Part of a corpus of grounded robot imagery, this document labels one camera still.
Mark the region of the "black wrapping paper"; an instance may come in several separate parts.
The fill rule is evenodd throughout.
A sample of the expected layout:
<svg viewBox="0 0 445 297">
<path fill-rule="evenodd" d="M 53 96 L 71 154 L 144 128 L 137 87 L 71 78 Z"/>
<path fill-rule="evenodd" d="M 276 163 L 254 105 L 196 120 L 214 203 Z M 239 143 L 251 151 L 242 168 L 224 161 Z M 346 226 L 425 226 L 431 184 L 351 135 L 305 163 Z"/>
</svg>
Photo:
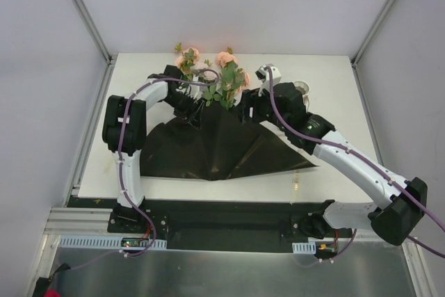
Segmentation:
<svg viewBox="0 0 445 297">
<path fill-rule="evenodd" d="M 204 108 L 200 127 L 175 117 L 148 133 L 140 174 L 217 181 L 313 167 L 259 124 L 241 123 L 223 107 Z"/>
</svg>

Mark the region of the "pink artificial flower bouquet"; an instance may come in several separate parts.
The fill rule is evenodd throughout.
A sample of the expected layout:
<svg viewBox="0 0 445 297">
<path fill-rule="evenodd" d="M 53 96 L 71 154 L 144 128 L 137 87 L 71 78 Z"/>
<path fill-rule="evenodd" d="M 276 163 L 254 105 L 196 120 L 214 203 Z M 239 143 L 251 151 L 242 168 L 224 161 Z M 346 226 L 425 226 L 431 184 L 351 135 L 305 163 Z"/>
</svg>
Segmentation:
<svg viewBox="0 0 445 297">
<path fill-rule="evenodd" d="M 207 106 L 214 102 L 229 110 L 241 100 L 249 88 L 250 75 L 239 65 L 229 48 L 217 54 L 214 60 L 202 58 L 194 47 L 175 46 L 176 67 L 181 71 L 178 91 L 194 98 L 202 98 Z"/>
</svg>

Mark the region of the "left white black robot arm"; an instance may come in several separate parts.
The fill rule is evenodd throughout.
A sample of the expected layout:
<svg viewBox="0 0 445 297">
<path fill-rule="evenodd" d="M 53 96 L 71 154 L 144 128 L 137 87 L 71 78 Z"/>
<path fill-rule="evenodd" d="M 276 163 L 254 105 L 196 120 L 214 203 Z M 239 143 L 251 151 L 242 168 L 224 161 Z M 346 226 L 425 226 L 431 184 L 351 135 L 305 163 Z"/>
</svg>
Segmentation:
<svg viewBox="0 0 445 297">
<path fill-rule="evenodd" d="M 179 68 L 168 65 L 162 73 L 148 76 L 133 92 L 108 98 L 102 140 L 115 161 L 120 206 L 133 209 L 145 199 L 140 185 L 140 155 L 147 137 L 148 110 L 165 102 L 175 116 L 196 123 L 204 106 L 198 100 L 201 86 L 206 85 L 196 79 L 186 80 Z"/>
</svg>

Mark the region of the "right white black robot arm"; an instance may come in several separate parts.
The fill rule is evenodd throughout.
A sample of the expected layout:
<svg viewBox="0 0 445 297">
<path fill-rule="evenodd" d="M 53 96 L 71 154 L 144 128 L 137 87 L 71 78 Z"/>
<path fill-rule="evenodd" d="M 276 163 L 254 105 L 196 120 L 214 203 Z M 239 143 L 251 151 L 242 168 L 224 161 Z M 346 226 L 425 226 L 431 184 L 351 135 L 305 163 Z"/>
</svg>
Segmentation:
<svg viewBox="0 0 445 297">
<path fill-rule="evenodd" d="M 341 228 L 367 229 L 399 246 L 423 218 L 426 183 L 418 177 L 407 180 L 365 157 L 333 124 L 307 111 L 292 83 L 279 83 L 271 93 L 266 88 L 245 90 L 235 111 L 243 122 L 275 125 L 292 145 L 336 168 L 372 200 L 330 201 L 313 220 L 318 236 L 329 237 Z"/>
</svg>

